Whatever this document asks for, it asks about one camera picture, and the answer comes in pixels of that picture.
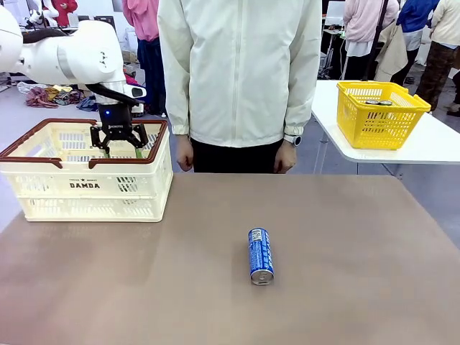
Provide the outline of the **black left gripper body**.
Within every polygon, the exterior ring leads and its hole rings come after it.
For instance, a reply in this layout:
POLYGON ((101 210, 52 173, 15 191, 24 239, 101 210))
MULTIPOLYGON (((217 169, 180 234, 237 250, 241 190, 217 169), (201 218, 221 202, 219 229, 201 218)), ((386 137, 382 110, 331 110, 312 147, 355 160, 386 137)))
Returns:
POLYGON ((108 140, 128 140, 132 136, 131 107, 125 103, 99 104, 102 132, 108 140))

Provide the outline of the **person's right hand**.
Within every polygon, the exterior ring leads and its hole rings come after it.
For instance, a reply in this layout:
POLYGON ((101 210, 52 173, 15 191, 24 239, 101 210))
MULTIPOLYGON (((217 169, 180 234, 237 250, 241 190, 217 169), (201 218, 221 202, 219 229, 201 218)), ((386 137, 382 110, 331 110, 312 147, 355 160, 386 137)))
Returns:
POLYGON ((193 146, 187 135, 177 135, 177 163, 180 169, 187 172, 193 168, 193 146))

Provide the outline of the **person's left hand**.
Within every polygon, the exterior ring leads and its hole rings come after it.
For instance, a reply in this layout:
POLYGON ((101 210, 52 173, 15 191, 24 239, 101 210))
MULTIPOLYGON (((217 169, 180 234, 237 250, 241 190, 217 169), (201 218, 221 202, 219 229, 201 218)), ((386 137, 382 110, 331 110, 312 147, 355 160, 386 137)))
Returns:
POLYGON ((285 174, 295 166, 296 162, 296 147, 284 140, 275 156, 274 173, 285 174))

